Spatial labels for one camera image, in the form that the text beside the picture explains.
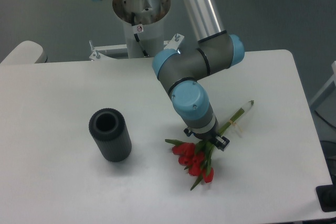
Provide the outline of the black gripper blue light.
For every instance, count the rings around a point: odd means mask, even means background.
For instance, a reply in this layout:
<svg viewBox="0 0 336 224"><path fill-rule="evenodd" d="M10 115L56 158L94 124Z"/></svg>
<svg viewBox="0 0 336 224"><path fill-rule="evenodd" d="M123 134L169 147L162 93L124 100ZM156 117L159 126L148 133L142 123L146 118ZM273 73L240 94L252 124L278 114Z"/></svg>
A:
<svg viewBox="0 0 336 224"><path fill-rule="evenodd" d="M192 134L199 140L210 141L218 150L221 150L222 152L230 143L228 138L218 135L218 126L214 126L208 132L204 133L197 133L196 129L193 128L185 128L183 132L186 136L191 136Z"/></svg>

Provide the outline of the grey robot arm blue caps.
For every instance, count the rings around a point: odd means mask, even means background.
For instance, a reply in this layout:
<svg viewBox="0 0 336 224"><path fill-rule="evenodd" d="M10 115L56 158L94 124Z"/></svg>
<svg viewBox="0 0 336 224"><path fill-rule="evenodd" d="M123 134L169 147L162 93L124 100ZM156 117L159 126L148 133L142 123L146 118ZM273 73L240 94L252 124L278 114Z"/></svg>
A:
<svg viewBox="0 0 336 224"><path fill-rule="evenodd" d="M185 133L224 150L229 141L219 132L217 118L199 80L240 63L244 46L238 36L227 33L213 0L183 2L198 43L189 54L178 51L181 35L164 43L163 21L171 0L113 0L112 7L123 23L128 57L153 59L157 79L187 126Z"/></svg>

